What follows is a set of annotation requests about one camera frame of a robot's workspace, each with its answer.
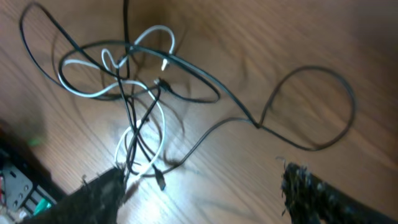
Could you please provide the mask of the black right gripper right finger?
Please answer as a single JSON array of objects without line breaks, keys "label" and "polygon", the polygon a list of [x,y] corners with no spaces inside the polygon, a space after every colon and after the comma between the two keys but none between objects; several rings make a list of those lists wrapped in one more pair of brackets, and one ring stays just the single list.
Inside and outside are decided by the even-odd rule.
[{"label": "black right gripper right finger", "polygon": [[283,162],[282,198],[292,223],[367,224],[397,220],[355,200],[310,172],[306,166]]}]

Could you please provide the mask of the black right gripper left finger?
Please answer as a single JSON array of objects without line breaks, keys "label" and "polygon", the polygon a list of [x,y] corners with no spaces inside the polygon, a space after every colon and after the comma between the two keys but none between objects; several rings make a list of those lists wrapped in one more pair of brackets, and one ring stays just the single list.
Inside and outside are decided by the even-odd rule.
[{"label": "black right gripper left finger", "polygon": [[124,171],[113,167],[23,224],[114,224],[124,195]]}]

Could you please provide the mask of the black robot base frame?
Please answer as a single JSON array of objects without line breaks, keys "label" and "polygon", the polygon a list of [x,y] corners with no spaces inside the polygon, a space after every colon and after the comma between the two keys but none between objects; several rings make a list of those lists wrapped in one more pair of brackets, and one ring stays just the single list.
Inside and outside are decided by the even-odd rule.
[{"label": "black robot base frame", "polygon": [[61,201],[66,193],[4,120],[1,121],[1,223],[19,223]]}]

